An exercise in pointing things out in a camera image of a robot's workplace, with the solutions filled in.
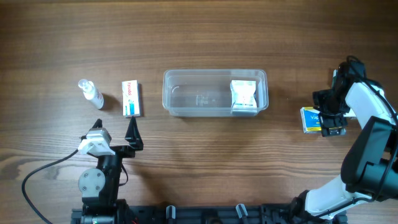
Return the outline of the blue VapoDrops box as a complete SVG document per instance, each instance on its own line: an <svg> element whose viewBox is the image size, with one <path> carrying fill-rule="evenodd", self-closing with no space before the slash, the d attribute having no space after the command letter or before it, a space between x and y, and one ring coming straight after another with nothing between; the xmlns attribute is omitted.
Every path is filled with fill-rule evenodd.
<svg viewBox="0 0 398 224"><path fill-rule="evenodd" d="M302 119L303 132L305 134L320 133L320 119L319 111L314 107L302 107L300 109L300 115Z"/></svg>

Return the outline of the white spray bottle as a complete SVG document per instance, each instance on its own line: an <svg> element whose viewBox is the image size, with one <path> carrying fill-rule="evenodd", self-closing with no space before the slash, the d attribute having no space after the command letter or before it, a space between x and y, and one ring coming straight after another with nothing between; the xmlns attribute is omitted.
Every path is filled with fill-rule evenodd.
<svg viewBox="0 0 398 224"><path fill-rule="evenodd" d="M78 82L78 87L82 90L85 98L100 110L104 106L104 98L102 93L95 87L92 81L81 79Z"/></svg>

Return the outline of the white Panadol box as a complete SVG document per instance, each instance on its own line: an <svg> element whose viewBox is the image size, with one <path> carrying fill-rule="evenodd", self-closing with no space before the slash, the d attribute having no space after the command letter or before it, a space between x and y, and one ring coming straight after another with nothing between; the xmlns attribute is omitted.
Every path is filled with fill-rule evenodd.
<svg viewBox="0 0 398 224"><path fill-rule="evenodd" d="M141 115L140 89L137 80L122 82L123 116L133 117Z"/></svg>

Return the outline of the white medicine box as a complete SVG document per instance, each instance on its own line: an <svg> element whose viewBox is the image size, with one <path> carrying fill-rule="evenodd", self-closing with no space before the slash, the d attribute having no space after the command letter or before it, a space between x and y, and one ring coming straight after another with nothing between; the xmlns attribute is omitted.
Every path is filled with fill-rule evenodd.
<svg viewBox="0 0 398 224"><path fill-rule="evenodd" d="M232 80L230 89L232 110L253 110L257 108L255 81Z"/></svg>

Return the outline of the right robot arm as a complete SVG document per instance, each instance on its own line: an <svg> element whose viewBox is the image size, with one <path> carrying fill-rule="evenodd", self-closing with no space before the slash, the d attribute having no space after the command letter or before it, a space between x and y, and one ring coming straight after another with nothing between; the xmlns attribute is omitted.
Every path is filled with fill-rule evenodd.
<svg viewBox="0 0 398 224"><path fill-rule="evenodd" d="M364 203L397 199L397 111L382 85L349 55L335 70L331 88L313 92L321 134L339 136L353 112L361 132L345 156L338 177L306 190L287 208L289 223L338 223L340 215Z"/></svg>

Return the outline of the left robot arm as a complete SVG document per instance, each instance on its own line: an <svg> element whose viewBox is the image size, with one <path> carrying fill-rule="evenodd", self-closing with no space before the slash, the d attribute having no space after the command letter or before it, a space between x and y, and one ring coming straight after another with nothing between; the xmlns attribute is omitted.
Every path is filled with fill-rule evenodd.
<svg viewBox="0 0 398 224"><path fill-rule="evenodd" d="M138 223L138 217L125 199L118 199L118 191L124 158L135 157L144 144L134 117L126 131L126 145L111 146L111 136L98 119L95 125L81 137L78 152L97 158L97 166L82 173L78 180L83 207L72 211L72 223Z"/></svg>

